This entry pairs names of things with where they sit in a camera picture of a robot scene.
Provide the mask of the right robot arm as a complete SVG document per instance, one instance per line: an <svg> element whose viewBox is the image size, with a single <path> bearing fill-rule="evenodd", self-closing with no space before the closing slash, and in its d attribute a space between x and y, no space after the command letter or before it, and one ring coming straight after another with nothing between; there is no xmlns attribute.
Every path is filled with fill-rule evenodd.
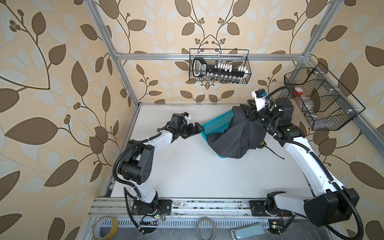
<svg viewBox="0 0 384 240"><path fill-rule="evenodd" d="M361 240L364 236L364 225L356 209L360 197L354 189L347 189L328 170L311 148L303 131L292 124L294 107L290 98L293 93L291 86L280 87L270 94L259 89L252 92L252 100L241 105L246 117L251 122L261 124L294 158L312 188L311 199L284 191L269 193L265 200L265 212L270 216L283 211L291 212L293 216L307 218L317 227L326 227L342 240L348 240L349 237L339 233L331 225L354 217L358 230L352 238Z"/></svg>

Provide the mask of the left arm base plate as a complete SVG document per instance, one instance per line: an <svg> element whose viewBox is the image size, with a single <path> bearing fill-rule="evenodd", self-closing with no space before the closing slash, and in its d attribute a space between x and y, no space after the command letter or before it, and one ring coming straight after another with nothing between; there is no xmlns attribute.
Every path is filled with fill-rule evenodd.
<svg viewBox="0 0 384 240"><path fill-rule="evenodd" d="M154 199L151 203L134 200L132 212L139 216L169 215L172 210L172 200Z"/></svg>

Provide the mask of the teal plastic basket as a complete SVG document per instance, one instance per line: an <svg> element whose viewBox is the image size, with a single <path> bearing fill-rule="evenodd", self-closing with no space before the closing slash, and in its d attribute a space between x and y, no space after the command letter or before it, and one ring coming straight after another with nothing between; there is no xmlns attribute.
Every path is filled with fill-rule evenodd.
<svg viewBox="0 0 384 240"><path fill-rule="evenodd" d="M201 135L206 142L208 142L208 137L212 134L224 134L228 130L233 116L233 112L228 111L203 124L204 130L201 132Z"/></svg>

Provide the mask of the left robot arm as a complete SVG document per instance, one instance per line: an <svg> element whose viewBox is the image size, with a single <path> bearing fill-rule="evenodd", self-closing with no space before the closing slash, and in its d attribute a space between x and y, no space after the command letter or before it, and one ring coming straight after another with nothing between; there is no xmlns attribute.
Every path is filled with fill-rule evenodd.
<svg viewBox="0 0 384 240"><path fill-rule="evenodd" d="M178 138L187 139L204 130L199 123L190 123L190 119L188 113L175 113L164 127L157 129L156 135L141 141L128 142L126 149L113 165L114 180L124 186L132 187L137 194L134 197L125 191L126 195L142 204L156 207L158 194L149 183L155 152Z"/></svg>

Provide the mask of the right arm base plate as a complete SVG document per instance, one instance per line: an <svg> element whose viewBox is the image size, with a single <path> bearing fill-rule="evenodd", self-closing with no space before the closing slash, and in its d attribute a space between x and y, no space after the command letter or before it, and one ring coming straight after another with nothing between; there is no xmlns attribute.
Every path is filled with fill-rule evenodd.
<svg viewBox="0 0 384 240"><path fill-rule="evenodd" d="M265 200L251 200L249 207L253 217L292 217L293 213L285 210L278 210L272 214L266 210Z"/></svg>

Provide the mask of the dark grey trousers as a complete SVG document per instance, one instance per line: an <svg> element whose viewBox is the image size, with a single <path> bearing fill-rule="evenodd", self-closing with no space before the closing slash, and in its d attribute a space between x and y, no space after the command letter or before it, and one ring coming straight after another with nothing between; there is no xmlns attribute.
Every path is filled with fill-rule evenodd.
<svg viewBox="0 0 384 240"><path fill-rule="evenodd" d="M208 135L207 142L219 156L239 159L248 150L259 147L267 130L260 121L251 122L238 106L232 108L232 113L227 131Z"/></svg>

